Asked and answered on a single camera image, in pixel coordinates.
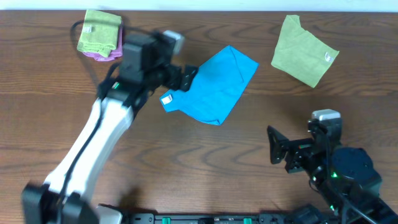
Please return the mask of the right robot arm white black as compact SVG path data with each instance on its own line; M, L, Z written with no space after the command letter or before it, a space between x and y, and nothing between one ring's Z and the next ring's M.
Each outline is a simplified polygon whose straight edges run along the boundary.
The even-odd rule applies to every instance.
M342 120L313 118L308 132L310 138L289 140L268 126L271 163L285 161L290 174L306 172L340 223L397 223L396 212L379 196L382 178L368 153L342 145Z

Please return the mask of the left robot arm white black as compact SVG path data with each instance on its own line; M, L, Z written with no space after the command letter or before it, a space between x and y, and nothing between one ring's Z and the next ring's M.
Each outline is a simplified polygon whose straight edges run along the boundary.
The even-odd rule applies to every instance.
M100 172L114 146L129 129L149 95L158 87L188 91L198 67L172 65L184 37L162 33L131 34L123 59L109 68L77 140L42 185L27 184L21 201L26 223L123 223L128 216L90 202Z

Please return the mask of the blue microfiber cloth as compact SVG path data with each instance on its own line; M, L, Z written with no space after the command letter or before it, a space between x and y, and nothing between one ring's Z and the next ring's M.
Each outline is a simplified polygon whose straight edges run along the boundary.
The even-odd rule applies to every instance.
M259 64L232 46L199 68L187 92L169 90L160 97L166 112L181 111L215 126L223 124L245 91Z

